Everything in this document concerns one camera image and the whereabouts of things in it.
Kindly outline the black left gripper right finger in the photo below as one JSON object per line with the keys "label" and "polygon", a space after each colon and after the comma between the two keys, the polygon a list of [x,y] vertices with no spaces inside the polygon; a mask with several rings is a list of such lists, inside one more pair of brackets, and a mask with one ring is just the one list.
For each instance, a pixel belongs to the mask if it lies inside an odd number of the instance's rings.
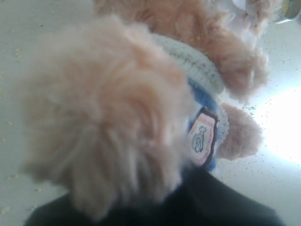
{"label": "black left gripper right finger", "polygon": [[275,210],[229,188],[203,169],[160,205],[138,212],[133,226],[283,226]]}

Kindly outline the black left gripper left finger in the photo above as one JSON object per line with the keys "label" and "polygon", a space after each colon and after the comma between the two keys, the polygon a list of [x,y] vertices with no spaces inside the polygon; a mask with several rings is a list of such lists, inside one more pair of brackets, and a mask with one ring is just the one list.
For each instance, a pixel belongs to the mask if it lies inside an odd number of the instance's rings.
{"label": "black left gripper left finger", "polygon": [[25,226],[93,226],[94,223],[71,204],[68,194],[39,206]]}

